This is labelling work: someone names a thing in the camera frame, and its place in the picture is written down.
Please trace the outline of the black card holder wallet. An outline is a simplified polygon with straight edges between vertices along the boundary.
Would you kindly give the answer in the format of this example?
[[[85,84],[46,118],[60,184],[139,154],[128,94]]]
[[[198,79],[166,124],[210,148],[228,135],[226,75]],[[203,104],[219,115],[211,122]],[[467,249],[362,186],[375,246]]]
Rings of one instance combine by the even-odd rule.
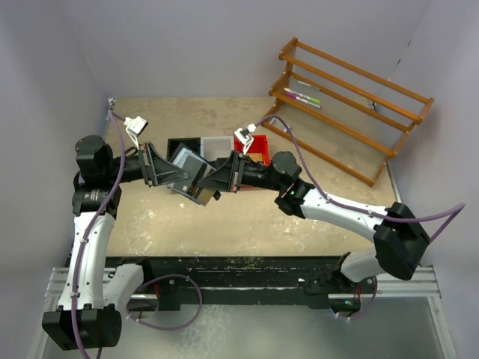
[[[206,206],[211,199],[220,199],[221,194],[219,191],[198,186],[198,181],[204,178],[210,171],[213,171],[213,166],[206,159],[183,147],[177,149],[177,152],[171,159],[171,163],[182,168],[190,175],[190,178],[168,184],[167,187],[169,189],[202,206]]]

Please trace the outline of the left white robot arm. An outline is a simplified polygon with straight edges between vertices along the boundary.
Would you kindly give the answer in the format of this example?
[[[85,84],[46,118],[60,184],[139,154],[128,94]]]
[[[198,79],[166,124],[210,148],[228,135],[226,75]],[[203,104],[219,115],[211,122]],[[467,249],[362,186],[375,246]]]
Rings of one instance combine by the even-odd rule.
[[[98,135],[75,145],[79,171],[74,179],[74,240],[64,288],[56,309],[45,312],[43,330],[64,351],[103,349],[118,344],[131,295],[146,293],[154,276],[145,264],[123,264],[106,282],[106,252],[115,226],[122,182],[150,187],[189,178],[162,158],[150,143],[134,156],[113,156]]]

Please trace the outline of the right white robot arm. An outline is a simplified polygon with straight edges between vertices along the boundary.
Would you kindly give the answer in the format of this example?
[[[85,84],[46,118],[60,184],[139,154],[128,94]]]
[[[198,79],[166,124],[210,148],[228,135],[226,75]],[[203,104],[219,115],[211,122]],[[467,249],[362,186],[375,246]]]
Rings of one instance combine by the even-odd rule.
[[[233,151],[198,186],[231,193],[244,185],[276,191],[275,203],[284,214],[334,224],[370,240],[371,248],[341,257],[332,276],[340,292],[351,292],[360,281],[382,273],[400,280],[412,278],[430,237],[408,206],[366,205],[322,193],[303,180],[301,172],[290,152],[276,153],[264,166]]]

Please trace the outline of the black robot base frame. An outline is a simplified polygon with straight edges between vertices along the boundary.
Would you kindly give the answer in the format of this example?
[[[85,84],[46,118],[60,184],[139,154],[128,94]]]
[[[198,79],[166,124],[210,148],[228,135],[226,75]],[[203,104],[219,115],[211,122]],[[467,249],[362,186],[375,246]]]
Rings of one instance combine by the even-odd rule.
[[[137,301],[158,300],[160,311],[184,304],[243,306],[306,306],[353,310],[379,294],[379,275],[359,283],[340,276],[339,256],[299,257],[107,257],[108,277],[121,265],[143,271],[145,288],[133,292]]]

